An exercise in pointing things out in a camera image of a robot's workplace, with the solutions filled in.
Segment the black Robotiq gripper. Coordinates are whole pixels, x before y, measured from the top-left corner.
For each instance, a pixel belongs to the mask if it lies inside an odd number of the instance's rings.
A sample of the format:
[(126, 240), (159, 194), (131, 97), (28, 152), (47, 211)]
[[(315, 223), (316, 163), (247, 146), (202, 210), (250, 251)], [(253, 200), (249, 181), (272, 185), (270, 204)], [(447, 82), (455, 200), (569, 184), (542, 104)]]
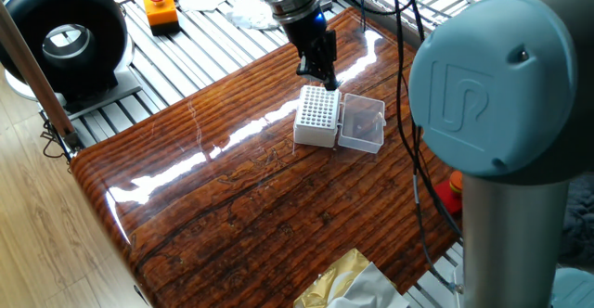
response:
[[(334, 69), (337, 59), (336, 32), (327, 31), (327, 21), (322, 11), (315, 9), (304, 18), (284, 23), (282, 27), (301, 56), (296, 74), (307, 80), (322, 80), (328, 91), (335, 91), (338, 88)], [(317, 54), (305, 54), (311, 49)]]

